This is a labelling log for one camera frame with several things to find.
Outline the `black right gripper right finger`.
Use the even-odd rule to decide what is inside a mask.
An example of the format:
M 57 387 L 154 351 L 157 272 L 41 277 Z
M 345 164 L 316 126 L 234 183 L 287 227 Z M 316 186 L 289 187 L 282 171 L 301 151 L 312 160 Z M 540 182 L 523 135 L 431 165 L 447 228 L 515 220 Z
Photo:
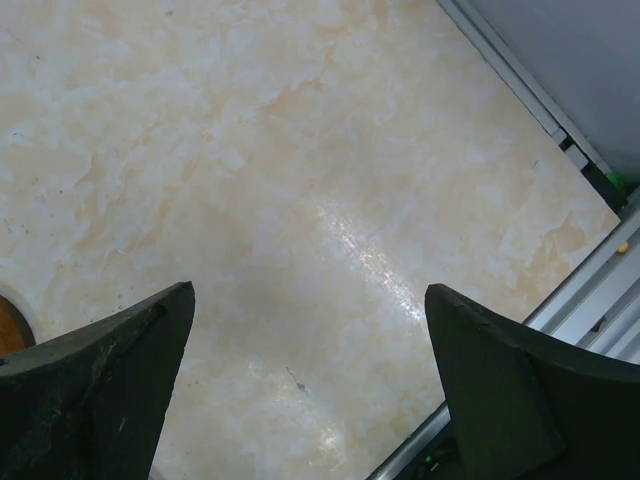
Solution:
M 431 344 L 469 479 L 636 479 L 639 368 L 505 318 L 444 284 Z

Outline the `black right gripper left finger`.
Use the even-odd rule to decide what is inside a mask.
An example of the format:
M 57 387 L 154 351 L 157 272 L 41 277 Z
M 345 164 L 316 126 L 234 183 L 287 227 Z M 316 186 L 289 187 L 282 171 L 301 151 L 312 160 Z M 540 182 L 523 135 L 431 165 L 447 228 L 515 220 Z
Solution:
M 2 478 L 148 478 L 194 312 L 179 282 L 2 357 Z

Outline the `dark brown coaster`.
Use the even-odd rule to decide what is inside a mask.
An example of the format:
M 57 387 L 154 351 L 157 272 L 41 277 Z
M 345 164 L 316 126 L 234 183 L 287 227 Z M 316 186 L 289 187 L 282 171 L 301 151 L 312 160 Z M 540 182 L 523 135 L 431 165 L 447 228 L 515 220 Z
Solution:
M 24 315 L 5 297 L 1 297 L 0 327 L 2 356 L 34 344 L 31 329 Z

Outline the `aluminium table frame rail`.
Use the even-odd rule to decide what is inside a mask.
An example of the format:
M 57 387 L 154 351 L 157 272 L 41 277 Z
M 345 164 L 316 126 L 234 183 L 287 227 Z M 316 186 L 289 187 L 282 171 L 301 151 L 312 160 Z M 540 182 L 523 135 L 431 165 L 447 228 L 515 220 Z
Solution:
M 441 7 L 620 217 L 620 224 L 525 321 L 598 358 L 639 362 L 639 195 L 623 195 L 608 166 L 469 1 Z

